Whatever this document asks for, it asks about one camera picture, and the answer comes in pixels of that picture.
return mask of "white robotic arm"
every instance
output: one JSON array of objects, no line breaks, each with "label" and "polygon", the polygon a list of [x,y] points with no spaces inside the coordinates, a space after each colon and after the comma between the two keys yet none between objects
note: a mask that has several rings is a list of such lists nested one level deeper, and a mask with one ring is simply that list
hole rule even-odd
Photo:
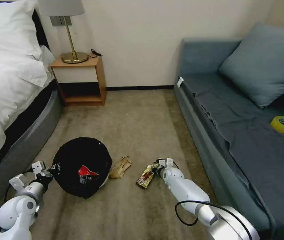
[{"label": "white robotic arm", "polygon": [[31,240],[30,225],[34,222],[37,204],[29,196],[18,196],[0,208],[0,240]]},{"label": "white robotic arm", "polygon": [[188,212],[197,216],[198,220],[207,227],[209,239],[260,239],[250,222],[234,208],[211,204],[209,196],[198,185],[189,179],[185,179],[178,168],[172,167],[172,159],[161,159],[159,163],[162,167],[158,171],[159,175],[179,202],[176,207],[181,205]]},{"label": "white robotic arm", "polygon": [[10,179],[17,196],[0,208],[0,240],[31,240],[30,226],[36,219],[37,211],[52,176],[45,169],[44,162],[32,164],[35,180],[27,185],[24,174]]}]

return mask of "baseboard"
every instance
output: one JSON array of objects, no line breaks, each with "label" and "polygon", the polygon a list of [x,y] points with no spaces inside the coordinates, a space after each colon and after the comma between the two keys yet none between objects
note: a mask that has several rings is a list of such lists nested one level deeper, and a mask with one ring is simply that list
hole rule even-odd
[{"label": "baseboard", "polygon": [[123,90],[158,90],[158,89],[173,89],[173,85],[162,86],[133,86],[133,87],[106,87],[107,91],[123,91]]}]

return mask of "white pillow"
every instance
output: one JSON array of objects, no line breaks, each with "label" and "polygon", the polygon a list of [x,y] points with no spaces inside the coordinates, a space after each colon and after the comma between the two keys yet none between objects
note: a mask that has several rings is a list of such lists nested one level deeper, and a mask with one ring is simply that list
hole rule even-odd
[{"label": "white pillow", "polygon": [[38,59],[41,49],[32,21],[35,1],[0,3],[0,50]]}]

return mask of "nightstand shelf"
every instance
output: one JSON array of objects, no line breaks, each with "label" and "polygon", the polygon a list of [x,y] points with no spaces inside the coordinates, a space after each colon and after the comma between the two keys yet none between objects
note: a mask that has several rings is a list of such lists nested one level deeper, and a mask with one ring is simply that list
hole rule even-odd
[{"label": "nightstand shelf", "polygon": [[66,106],[104,105],[106,86],[101,57],[68,64],[59,56],[51,68]]}]

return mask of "gray bed base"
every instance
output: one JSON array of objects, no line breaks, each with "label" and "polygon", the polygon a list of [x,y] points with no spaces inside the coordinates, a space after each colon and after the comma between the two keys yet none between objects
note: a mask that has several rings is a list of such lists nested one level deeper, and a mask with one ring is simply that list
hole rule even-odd
[{"label": "gray bed base", "polygon": [[186,94],[176,83],[174,93],[218,203],[238,210],[258,232],[268,231],[270,226],[267,215],[256,205],[246,187],[216,149]]},{"label": "gray bed base", "polygon": [[23,172],[34,160],[46,141],[53,133],[62,112],[62,105],[57,90],[51,97],[35,122],[11,146],[0,163],[0,199],[9,180]]}]

